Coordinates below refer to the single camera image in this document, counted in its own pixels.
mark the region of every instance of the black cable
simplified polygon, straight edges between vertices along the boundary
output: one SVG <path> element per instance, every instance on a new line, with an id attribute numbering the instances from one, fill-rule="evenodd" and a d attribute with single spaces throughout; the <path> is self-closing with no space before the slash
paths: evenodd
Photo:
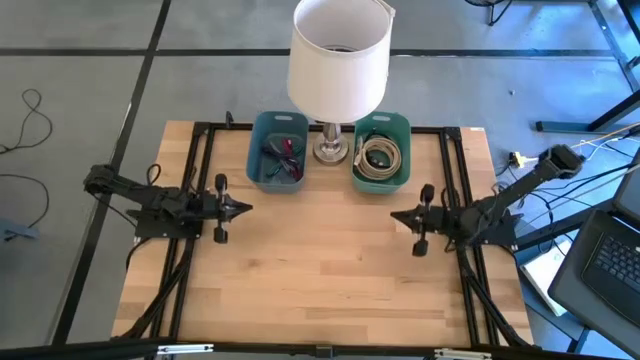
<path id="1" fill-rule="evenodd" d="M 624 151 L 622 151 L 622 150 L 618 150 L 618 149 L 614 148 L 613 146 L 611 146 L 611 145 L 609 145 L 609 144 L 604 144 L 604 146 L 606 146 L 606 147 L 608 147 L 609 149 L 611 149 L 611 150 L 613 150 L 613 151 L 617 152 L 618 154 L 622 154 L 622 155 L 624 155 L 624 156 L 627 156 L 627 157 L 630 157 L 630 158 L 632 158 L 632 159 L 633 159 L 633 156 L 631 156 L 631 155 L 627 154 L 626 152 L 624 152 Z"/>
<path id="2" fill-rule="evenodd" d="M 36 100 L 36 104 L 32 105 L 31 103 L 29 103 L 29 101 L 26 98 L 26 95 L 28 92 L 34 92 L 37 97 L 38 100 Z M 24 101 L 24 103 L 27 105 L 27 107 L 30 109 L 29 113 L 27 114 L 27 116 L 25 116 L 24 120 L 22 120 L 22 126 L 20 128 L 20 136 L 18 137 L 18 142 L 16 143 L 15 146 L 6 146 L 3 144 L 0 144 L 0 155 L 2 154 L 6 154 L 9 152 L 12 152 L 14 150 L 18 150 L 18 149 L 27 149 L 27 148 L 34 148 L 40 144 L 42 144 L 43 142 L 45 142 L 53 133 L 53 122 L 51 121 L 51 119 L 41 113 L 40 111 L 38 111 L 38 108 L 40 107 L 40 103 L 42 102 L 42 94 L 40 94 L 40 92 L 36 89 L 27 89 L 25 91 L 22 92 L 22 101 Z M 27 120 L 29 120 L 29 117 L 31 117 L 31 114 L 38 114 L 40 116 L 42 116 L 42 118 L 44 118 L 47 121 L 47 124 L 49 125 L 49 132 L 47 133 L 47 135 L 45 135 L 44 138 L 40 139 L 39 141 L 33 143 L 33 144 L 27 144 L 27 145 L 23 145 L 22 144 L 22 138 L 24 137 L 24 128 L 27 124 Z"/>
<path id="3" fill-rule="evenodd" d="M 133 253 L 136 252 L 136 250 L 138 250 L 139 247 L 141 247 L 142 245 L 146 244 L 147 241 L 151 240 L 151 238 L 143 238 L 140 239 L 140 242 L 138 242 L 137 244 L 135 244 L 131 250 L 129 250 L 129 254 L 127 254 L 127 261 L 125 263 L 125 269 L 129 270 L 129 263 L 131 263 L 131 257 L 133 256 Z"/>
<path id="4" fill-rule="evenodd" d="M 543 193 L 543 194 L 551 195 L 551 196 L 553 196 L 553 197 L 559 196 L 559 195 L 556 195 L 556 194 L 554 194 L 554 193 L 551 193 L 551 192 L 548 192 L 548 191 L 544 191 L 544 190 L 539 190 L 539 189 L 537 189 L 537 190 L 533 190 L 533 191 L 532 191 L 532 193 L 533 193 L 533 192 L 541 192 L 541 193 Z M 577 203 L 579 203 L 579 204 L 582 204 L 582 205 L 584 205 L 584 206 L 586 206 L 586 207 L 592 207 L 592 206 L 593 206 L 593 205 L 591 205 L 591 204 L 589 204 L 589 203 L 587 203 L 587 202 L 584 202 L 584 201 L 582 201 L 582 200 L 578 200 L 578 199 L 574 199 L 574 198 L 570 198 L 570 197 L 566 197 L 566 196 L 561 196 L 561 197 L 562 197 L 562 198 L 565 198 L 565 199 L 569 199 L 569 200 L 571 200 L 571 201 L 575 201 L 575 202 L 577 202 Z"/>
<path id="5" fill-rule="evenodd" d="M 93 196 L 94 199 L 98 200 L 99 203 L 106 205 L 109 209 L 113 210 L 116 212 L 116 214 L 120 215 L 120 217 L 122 217 L 123 219 L 125 219 L 129 224 L 131 224 L 131 226 L 133 226 L 134 228 L 136 227 L 136 224 L 133 222 L 133 220 L 131 220 L 128 216 L 126 216 L 125 214 L 121 213 L 120 210 L 114 208 L 113 206 L 109 205 L 109 203 L 107 203 L 106 201 L 100 199 L 99 197 L 95 196 L 94 194 L 89 194 L 91 196 Z"/>
<path id="6" fill-rule="evenodd" d="M 558 251 L 560 251 L 560 254 L 562 254 L 562 256 L 567 257 L 567 254 L 564 253 L 564 251 L 562 251 L 562 249 L 560 249 L 560 246 L 558 246 L 558 243 L 556 242 L 556 238 L 553 238 L 553 240 L 551 240 L 553 242 L 552 245 L 556 246 L 556 249 L 558 249 Z"/>
<path id="7" fill-rule="evenodd" d="M 153 179 L 151 178 L 151 171 L 153 169 L 157 169 L 157 173 L 156 176 L 153 177 Z M 147 168 L 147 185 L 151 186 L 153 184 L 155 184 L 156 181 L 158 181 L 158 178 L 160 177 L 160 174 L 162 174 L 162 166 L 160 166 L 160 164 L 151 164 L 151 166 L 149 166 Z"/>
<path id="8" fill-rule="evenodd" d="M 504 174 L 510 166 L 510 164 L 507 164 L 502 170 L 500 170 L 500 172 L 496 174 L 496 177 Z"/>
<path id="9" fill-rule="evenodd" d="M 442 189 L 442 191 L 440 192 L 440 202 L 442 203 L 442 208 L 444 209 L 445 214 L 449 212 L 449 210 L 451 210 L 454 206 L 455 207 L 459 207 L 460 206 L 460 194 L 458 194 L 458 191 L 456 189 L 453 189 L 453 196 L 454 196 L 454 201 L 455 204 L 449 204 L 447 206 L 447 202 L 445 200 L 445 194 L 447 192 L 447 188 Z M 450 253 L 452 251 L 455 251 L 456 248 L 453 245 L 453 238 L 449 237 L 449 239 L 447 240 L 447 245 L 445 245 L 444 247 L 444 252 L 446 253 Z"/>
<path id="10" fill-rule="evenodd" d="M 189 189 L 191 189 L 191 191 L 193 191 L 194 193 L 198 192 L 198 190 L 196 190 L 196 188 L 193 187 L 193 179 L 196 177 L 197 172 L 198 172 L 198 168 L 194 165 L 193 169 L 191 170 L 191 176 L 189 177 Z"/>
<path id="11" fill-rule="evenodd" d="M 543 198 L 542 196 L 538 195 L 538 194 L 534 194 L 534 193 L 529 193 L 527 195 L 531 195 L 534 197 L 537 197 L 538 199 L 542 200 L 544 202 L 544 205 L 546 206 L 547 210 L 549 210 L 549 225 L 553 224 L 553 211 L 551 211 L 551 204 L 549 203 L 549 201 L 545 198 Z M 556 244 L 555 239 L 552 240 L 552 244 L 549 245 L 549 248 L 545 251 L 542 251 L 542 248 L 540 248 L 540 244 L 538 244 L 538 251 L 540 251 L 542 254 L 546 254 L 549 251 L 551 251 L 551 248 L 553 248 L 553 245 L 556 245 L 556 247 L 558 246 L 558 244 Z"/>
<path id="12" fill-rule="evenodd" d="M 47 189 L 47 186 L 40 180 L 36 179 L 36 178 L 32 178 L 29 176 L 24 176 L 24 175 L 18 175 L 18 174 L 0 174 L 0 177 L 13 177 L 13 178 L 18 178 L 18 179 L 25 179 L 25 180 L 30 180 L 33 181 L 37 184 L 39 184 L 40 186 L 42 186 L 42 190 L 44 190 L 44 195 L 45 195 L 45 205 L 44 205 L 44 210 L 42 211 L 42 214 L 40 216 L 38 216 L 37 219 L 35 219 L 33 222 L 31 222 L 31 224 L 29 224 L 27 227 L 32 228 L 34 227 L 36 224 L 38 224 L 40 222 L 40 220 L 44 219 L 44 217 L 47 215 L 47 212 L 49 212 L 49 189 Z M 11 235 L 7 238 L 5 238 L 5 241 L 9 241 L 12 240 L 16 237 L 17 235 Z"/>
<path id="13" fill-rule="evenodd" d="M 602 177 L 602 176 L 606 176 L 606 175 L 612 174 L 612 173 L 614 173 L 616 171 L 628 169 L 631 166 L 633 166 L 633 164 L 622 165 L 620 167 L 617 167 L 617 168 L 611 169 L 611 170 L 607 170 L 607 171 L 602 172 L 600 174 L 596 174 L 596 175 L 592 175 L 592 176 L 589 176 L 589 177 L 586 177 L 586 178 L 582 178 L 582 179 L 571 181 L 571 182 L 567 183 L 565 186 L 562 186 L 562 187 L 557 187 L 557 188 L 539 188 L 539 189 L 536 189 L 536 190 L 547 190 L 547 191 L 548 190 L 564 190 L 564 189 L 568 188 L 569 186 L 571 186 L 571 185 L 573 185 L 575 183 L 578 183 L 578 182 L 581 182 L 581 181 L 588 181 L 588 180 L 591 180 L 591 179 L 596 178 L 596 177 L 599 178 L 599 177 Z"/>
<path id="14" fill-rule="evenodd" d="M 500 15 L 498 15 L 497 18 L 493 19 L 491 18 L 491 22 L 489 23 L 489 26 L 493 26 L 495 25 L 498 21 L 500 21 L 500 19 L 502 19 L 502 15 L 504 15 L 504 13 L 507 12 L 507 10 L 509 9 L 509 7 L 511 6 L 511 4 L 513 3 L 513 0 L 509 0 L 509 2 L 507 3 L 507 5 L 505 5 L 504 9 L 502 9 L 502 12 L 500 13 Z"/>
<path id="15" fill-rule="evenodd" d="M 640 125 L 634 126 L 631 129 L 629 129 L 629 132 L 627 133 L 627 135 L 623 136 L 622 139 L 627 139 L 632 136 L 636 136 L 638 135 L 638 133 L 640 133 Z"/>
<path id="16" fill-rule="evenodd" d="M 578 185 L 578 186 L 574 187 L 573 189 L 571 189 L 571 190 L 567 191 L 566 193 L 564 193 L 564 194 L 562 194 L 562 195 L 558 195 L 555 199 L 550 200 L 550 201 L 549 201 L 549 203 L 550 203 L 550 204 L 553 204 L 554 202 L 556 202 L 556 201 L 558 201 L 558 200 L 560 200 L 560 199 L 562 199 L 562 198 L 566 197 L 567 195 L 571 194 L 572 192 L 574 192 L 574 191 L 576 191 L 576 190 L 580 189 L 581 187 L 583 187 L 583 186 L 585 186 L 585 185 L 587 185 L 587 184 L 589 184 L 589 183 L 591 183 L 591 182 L 593 182 L 593 181 L 596 181 L 596 180 L 598 180 L 598 179 L 600 179 L 600 178 L 602 178 L 602 177 L 604 177 L 604 176 L 608 175 L 608 174 L 609 174 L 609 171 L 605 171 L 604 173 L 601 173 L 601 174 L 595 175 L 592 179 L 589 179 L 589 180 L 587 180 L 587 181 L 583 182 L 582 184 L 580 184 L 580 185 Z"/>

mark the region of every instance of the yellow plug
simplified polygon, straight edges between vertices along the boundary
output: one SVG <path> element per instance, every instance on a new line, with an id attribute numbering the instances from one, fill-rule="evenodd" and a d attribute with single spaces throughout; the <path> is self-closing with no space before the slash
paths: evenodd
<path id="1" fill-rule="evenodd" d="M 518 151 L 509 154 L 509 163 L 517 166 L 519 169 L 524 167 L 524 164 L 532 161 L 538 161 L 538 158 L 530 158 L 521 155 Z"/>

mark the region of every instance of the coiled cable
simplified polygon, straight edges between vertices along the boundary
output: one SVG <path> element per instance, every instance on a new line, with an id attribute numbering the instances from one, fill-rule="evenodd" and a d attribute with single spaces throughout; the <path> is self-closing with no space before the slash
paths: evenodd
<path id="1" fill-rule="evenodd" d="M 389 165 L 382 164 L 371 156 L 371 151 L 379 151 L 389 158 Z M 398 145 L 386 135 L 377 134 L 373 129 L 366 139 L 358 138 L 356 156 L 353 166 L 362 176 L 373 181 L 382 181 L 391 178 L 402 165 L 402 154 Z"/>

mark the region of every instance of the laptop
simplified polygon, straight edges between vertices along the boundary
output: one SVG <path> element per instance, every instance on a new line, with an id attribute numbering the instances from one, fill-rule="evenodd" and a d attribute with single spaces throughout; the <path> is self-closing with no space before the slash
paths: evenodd
<path id="1" fill-rule="evenodd" d="M 639 162 L 640 151 L 633 160 Z M 595 244 L 581 278 L 609 307 L 640 327 L 640 170 L 624 177 L 613 206 L 614 215 L 597 211 L 580 231 Z"/>

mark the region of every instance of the lamp base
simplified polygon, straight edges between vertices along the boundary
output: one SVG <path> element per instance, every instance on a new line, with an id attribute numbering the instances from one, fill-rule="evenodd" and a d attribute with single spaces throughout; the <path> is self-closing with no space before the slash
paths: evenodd
<path id="1" fill-rule="evenodd" d="M 335 166 L 347 158 L 349 143 L 340 133 L 339 124 L 325 123 L 322 134 L 313 143 L 313 155 L 323 165 Z"/>

